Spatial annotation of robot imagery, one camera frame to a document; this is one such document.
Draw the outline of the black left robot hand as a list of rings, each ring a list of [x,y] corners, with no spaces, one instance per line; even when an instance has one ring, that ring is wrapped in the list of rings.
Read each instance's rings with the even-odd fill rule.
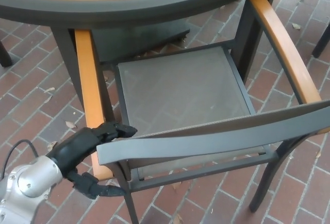
[[[55,146],[46,154],[61,171],[62,177],[73,183],[73,187],[90,199],[96,197],[124,196],[125,190],[117,186],[99,185],[98,179],[90,173],[78,174],[76,166],[90,154],[96,152],[96,147],[109,143],[117,138],[132,137],[137,129],[116,122],[107,122],[96,128],[84,127],[77,133]]]

